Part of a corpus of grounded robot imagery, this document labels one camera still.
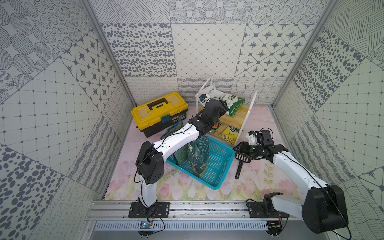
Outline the white green fertilizer bag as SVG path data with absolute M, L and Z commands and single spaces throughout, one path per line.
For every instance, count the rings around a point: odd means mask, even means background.
M 244 98 L 234 96 L 232 94 L 224 93 L 222 91 L 217 90 L 215 85 L 211 85 L 206 87 L 205 89 L 201 90 L 198 92 L 195 97 L 197 98 L 198 102 L 202 104 L 203 106 L 206 104 L 207 100 L 205 103 L 201 103 L 199 101 L 199 96 L 201 94 L 206 94 L 208 99 L 210 98 L 220 98 L 223 101 L 225 101 L 229 107 L 229 111 L 227 114 L 231 117 L 234 118 L 236 112 L 239 110 L 239 108 L 246 102 Z

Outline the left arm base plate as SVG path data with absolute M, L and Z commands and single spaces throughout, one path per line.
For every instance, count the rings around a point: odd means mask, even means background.
M 131 204 L 129 218 L 168 218 L 170 210 L 170 202 L 156 201 L 152 206 L 145 207 L 140 201 Z

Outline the dark green fertilizer bag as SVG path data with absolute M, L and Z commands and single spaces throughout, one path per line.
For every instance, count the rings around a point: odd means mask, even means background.
M 188 160 L 194 176 L 202 177 L 209 163 L 209 137 L 203 135 L 188 145 Z

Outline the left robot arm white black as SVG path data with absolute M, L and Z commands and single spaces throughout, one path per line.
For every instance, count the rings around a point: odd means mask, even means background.
M 220 117 L 229 111 L 227 104 L 220 98 L 210 98 L 204 108 L 177 132 L 161 141 L 142 144 L 136 161 L 140 176 L 141 195 L 139 202 L 147 209 L 157 202 L 157 182 L 165 172 L 164 162 L 183 146 L 209 133 Z

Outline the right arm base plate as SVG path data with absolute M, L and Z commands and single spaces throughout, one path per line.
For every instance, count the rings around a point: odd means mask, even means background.
M 278 212 L 267 212 L 264 208 L 263 202 L 257 202 L 254 200 L 247 200 L 246 206 L 248 208 L 250 218 L 279 218 Z

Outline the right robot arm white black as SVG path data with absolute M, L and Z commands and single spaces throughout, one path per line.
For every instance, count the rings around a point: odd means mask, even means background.
M 235 178 L 240 177 L 244 163 L 268 160 L 281 169 L 305 194 L 297 200 L 280 192 L 264 196 L 263 202 L 246 200 L 251 218 L 278 218 L 269 224 L 268 234 L 278 236 L 283 231 L 281 221 L 294 217 L 302 220 L 315 234 L 347 228 L 349 225 L 345 194 L 337 185 L 329 185 L 300 164 L 283 145 L 276 145 L 269 129 L 250 131 L 246 142 L 234 147 L 239 166 Z

